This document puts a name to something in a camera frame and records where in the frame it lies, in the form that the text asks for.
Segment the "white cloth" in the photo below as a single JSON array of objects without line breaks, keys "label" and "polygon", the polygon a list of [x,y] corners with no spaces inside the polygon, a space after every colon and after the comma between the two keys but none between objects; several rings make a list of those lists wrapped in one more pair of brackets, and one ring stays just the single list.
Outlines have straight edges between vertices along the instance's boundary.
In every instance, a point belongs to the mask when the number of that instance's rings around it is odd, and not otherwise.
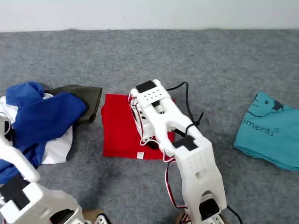
[{"label": "white cloth", "polygon": [[[47,99],[52,96],[53,95],[51,94],[45,93],[43,99]],[[0,98],[0,112],[4,113],[13,124],[18,113],[18,107],[7,105],[6,97],[3,96]],[[42,164],[56,164],[66,162],[66,156],[71,149],[72,141],[73,128],[72,126],[70,126],[70,128],[66,131],[66,133],[64,133],[63,136],[47,142]]]}]

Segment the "white wall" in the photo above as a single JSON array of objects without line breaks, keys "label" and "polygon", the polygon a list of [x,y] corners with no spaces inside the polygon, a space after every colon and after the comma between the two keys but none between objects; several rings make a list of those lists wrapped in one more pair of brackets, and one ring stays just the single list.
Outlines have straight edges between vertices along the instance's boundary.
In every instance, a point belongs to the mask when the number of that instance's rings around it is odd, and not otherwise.
[{"label": "white wall", "polygon": [[299,28],[299,0],[0,0],[0,32]]}]

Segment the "black cable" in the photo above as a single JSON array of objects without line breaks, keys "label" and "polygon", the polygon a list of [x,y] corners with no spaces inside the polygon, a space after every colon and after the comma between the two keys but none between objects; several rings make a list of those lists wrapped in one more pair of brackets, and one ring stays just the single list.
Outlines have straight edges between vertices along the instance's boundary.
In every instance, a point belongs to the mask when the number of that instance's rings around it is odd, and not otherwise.
[{"label": "black cable", "polygon": [[189,114],[189,117],[192,121],[192,123],[195,123],[195,119],[191,113],[191,110],[190,110],[190,106],[189,106],[189,83],[187,82],[182,82],[180,85],[177,85],[175,87],[172,87],[172,88],[169,88],[167,89],[167,91],[171,91],[171,90],[175,90],[179,87],[181,87],[182,85],[186,84],[186,96],[185,96],[185,101],[186,101],[186,107],[187,107],[187,111],[188,111],[188,114]]},{"label": "black cable", "polygon": [[236,212],[235,212],[231,207],[229,207],[229,206],[228,206],[228,209],[229,209],[235,216],[237,216],[237,218],[238,218],[240,224],[243,224],[243,221],[242,221],[241,217],[239,216],[239,214],[236,213]]},{"label": "black cable", "polygon": [[200,120],[202,119],[202,116],[204,116],[204,113],[203,113],[203,112],[200,114],[200,117],[198,118],[198,120],[197,120],[195,123],[192,123],[192,124],[190,124],[190,125],[187,126],[187,128],[186,128],[186,130],[185,130],[185,135],[188,135],[187,132],[188,132],[188,129],[189,129],[190,127],[192,127],[193,125],[196,126],[196,127],[197,127],[198,125],[200,125]]}]

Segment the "blue cloth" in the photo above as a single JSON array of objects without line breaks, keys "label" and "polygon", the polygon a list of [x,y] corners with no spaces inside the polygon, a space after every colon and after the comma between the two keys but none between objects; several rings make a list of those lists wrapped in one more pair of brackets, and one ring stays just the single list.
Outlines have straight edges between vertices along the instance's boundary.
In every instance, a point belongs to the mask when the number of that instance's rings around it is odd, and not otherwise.
[{"label": "blue cloth", "polygon": [[299,170],[299,110],[259,92],[244,116],[234,147],[280,168]]},{"label": "blue cloth", "polygon": [[[46,142],[59,138],[85,112],[86,105],[78,97],[62,92],[43,100],[43,87],[29,82],[7,89],[7,104],[19,106],[13,123],[13,145],[34,167],[42,163]],[[0,160],[0,183],[7,183],[18,170]]]},{"label": "blue cloth", "polygon": [[43,97],[43,86],[37,82],[13,85],[6,90],[6,104],[19,108],[40,101]]}]

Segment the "clothing label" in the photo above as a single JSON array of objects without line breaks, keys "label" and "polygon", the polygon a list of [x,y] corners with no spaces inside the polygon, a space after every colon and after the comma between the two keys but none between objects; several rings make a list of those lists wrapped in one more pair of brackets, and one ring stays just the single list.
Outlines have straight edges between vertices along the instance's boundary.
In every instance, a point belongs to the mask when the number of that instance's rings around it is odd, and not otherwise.
[{"label": "clothing label", "polygon": [[137,159],[143,160],[143,157],[144,157],[144,152],[138,152],[137,153]]}]

